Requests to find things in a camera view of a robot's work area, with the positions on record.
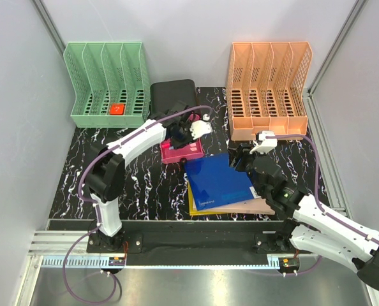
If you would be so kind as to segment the pink bottom drawer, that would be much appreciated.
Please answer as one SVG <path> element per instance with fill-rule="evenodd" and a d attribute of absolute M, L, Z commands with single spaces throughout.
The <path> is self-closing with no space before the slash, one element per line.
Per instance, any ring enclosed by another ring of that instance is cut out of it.
<path fill-rule="evenodd" d="M 160 145 L 161 162 L 163 164 L 178 163 L 182 161 L 183 159 L 190 161 L 190 160 L 204 157 L 204 151 L 202 148 L 201 139 L 198 139 L 196 142 L 191 143 L 181 149 L 173 149 L 173 150 L 163 150 L 161 146 L 165 142 L 171 144 L 170 139 L 168 139 L 162 142 Z"/>

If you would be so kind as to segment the blue folder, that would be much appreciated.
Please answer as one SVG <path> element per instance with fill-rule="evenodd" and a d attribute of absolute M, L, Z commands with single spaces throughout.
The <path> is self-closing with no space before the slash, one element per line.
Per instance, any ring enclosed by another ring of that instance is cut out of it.
<path fill-rule="evenodd" d="M 254 213 L 260 209 L 261 199 L 245 173 L 229 165 L 227 153 L 188 161 L 184 165 L 193 201 L 198 211 Z"/>

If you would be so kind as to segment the black drawer cabinet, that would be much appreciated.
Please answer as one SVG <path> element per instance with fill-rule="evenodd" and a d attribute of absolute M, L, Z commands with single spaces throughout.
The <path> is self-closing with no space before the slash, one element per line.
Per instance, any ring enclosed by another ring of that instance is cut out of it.
<path fill-rule="evenodd" d="M 158 112 L 165 113 L 179 102 L 189 107 L 199 105 L 195 83 L 190 79 L 153 83 L 150 86 L 150 93 L 151 115 Z"/>

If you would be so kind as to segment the orange file organizer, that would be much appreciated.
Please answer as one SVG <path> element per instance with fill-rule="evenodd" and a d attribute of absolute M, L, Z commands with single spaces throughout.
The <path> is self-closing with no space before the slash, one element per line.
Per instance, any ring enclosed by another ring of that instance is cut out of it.
<path fill-rule="evenodd" d="M 312 55 L 307 41 L 232 43 L 226 86 L 231 140 L 254 140 L 262 131 L 282 140 L 306 135 L 302 95 Z"/>

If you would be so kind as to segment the black pink-capped highlighter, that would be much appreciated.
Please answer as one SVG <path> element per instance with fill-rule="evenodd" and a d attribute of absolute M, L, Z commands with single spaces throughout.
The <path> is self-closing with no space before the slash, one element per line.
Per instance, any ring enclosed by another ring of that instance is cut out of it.
<path fill-rule="evenodd" d="M 171 146 L 171 144 L 167 143 L 167 142 L 163 143 L 161 147 L 163 150 L 173 150 L 174 149 L 174 147 Z"/>

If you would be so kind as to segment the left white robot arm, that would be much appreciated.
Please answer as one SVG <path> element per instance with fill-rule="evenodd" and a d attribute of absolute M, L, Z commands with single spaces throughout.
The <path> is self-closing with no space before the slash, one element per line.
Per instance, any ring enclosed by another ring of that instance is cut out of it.
<path fill-rule="evenodd" d="M 78 183 L 78 197 L 93 205 L 96 226 L 93 232 L 108 252 L 126 247 L 121 235 L 118 199 L 124 192 L 126 167 L 139 155 L 165 140 L 181 149 L 196 142 L 201 134 L 196 124 L 208 124 L 201 106 L 177 102 L 175 107 L 151 115 L 141 126 L 103 147 L 93 147 L 93 158 Z"/>

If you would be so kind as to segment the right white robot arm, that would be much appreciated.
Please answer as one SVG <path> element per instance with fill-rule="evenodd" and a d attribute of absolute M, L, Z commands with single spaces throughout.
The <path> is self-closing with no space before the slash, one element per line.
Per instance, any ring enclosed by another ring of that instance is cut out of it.
<path fill-rule="evenodd" d="M 249 143 L 228 149 L 229 165 L 250 179 L 257 195 L 284 221 L 275 236 L 281 252 L 315 253 L 355 272 L 379 291 L 379 231 L 363 226 L 287 181 L 281 168 Z"/>

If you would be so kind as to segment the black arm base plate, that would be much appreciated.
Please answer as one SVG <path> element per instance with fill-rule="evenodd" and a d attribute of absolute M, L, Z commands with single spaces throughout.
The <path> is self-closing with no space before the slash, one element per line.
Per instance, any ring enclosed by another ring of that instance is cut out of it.
<path fill-rule="evenodd" d="M 258 254 L 294 254 L 297 252 L 291 245 L 277 246 L 272 235 L 254 232 L 125 232 L 117 235 L 111 242 L 94 234 L 87 243 L 88 253 L 127 251 L 129 254 L 144 254 L 151 251 L 186 251 L 195 249 L 208 251 L 231 249 L 235 251 L 252 251 Z"/>

